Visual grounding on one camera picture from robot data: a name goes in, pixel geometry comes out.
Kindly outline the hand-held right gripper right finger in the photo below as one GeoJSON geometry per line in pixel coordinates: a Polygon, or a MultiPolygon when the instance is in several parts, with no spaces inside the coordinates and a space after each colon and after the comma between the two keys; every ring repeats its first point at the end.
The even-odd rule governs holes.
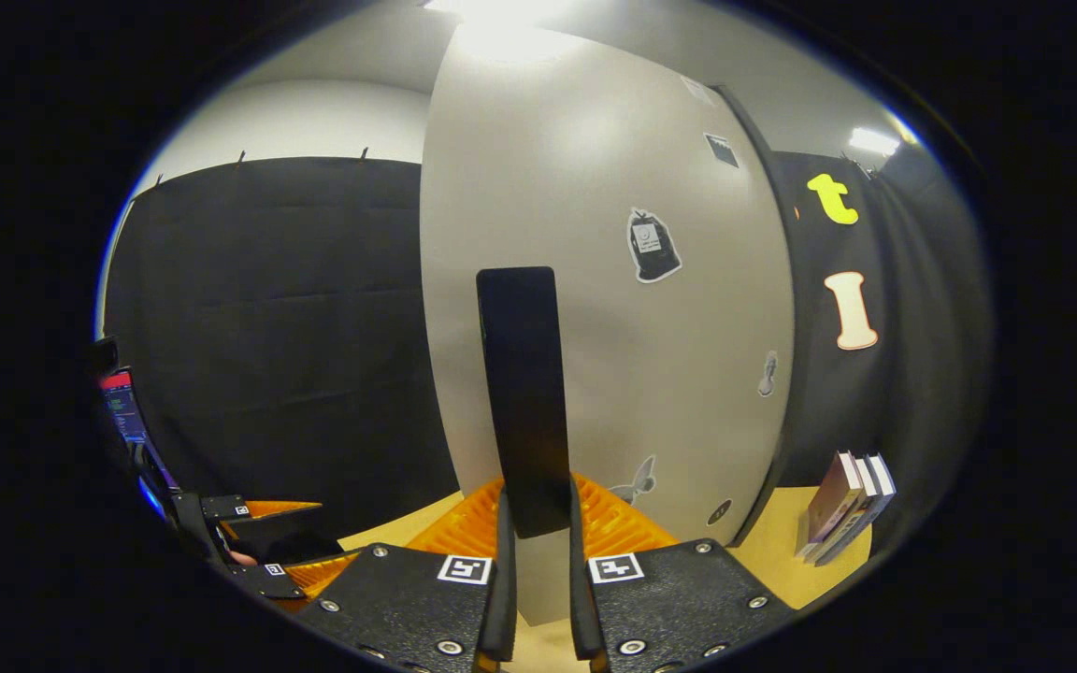
{"type": "Polygon", "coordinates": [[[569,481],[569,623],[595,672],[687,672],[794,620],[722,542],[675,539],[606,487],[569,481]]]}

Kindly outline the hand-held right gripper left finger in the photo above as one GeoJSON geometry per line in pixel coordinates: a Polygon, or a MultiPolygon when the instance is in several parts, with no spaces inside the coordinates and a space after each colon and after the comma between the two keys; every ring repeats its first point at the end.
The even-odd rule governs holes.
{"type": "Polygon", "coordinates": [[[517,574],[503,480],[408,544],[295,564],[304,623],[407,672],[496,672],[512,660],[517,574]]]}

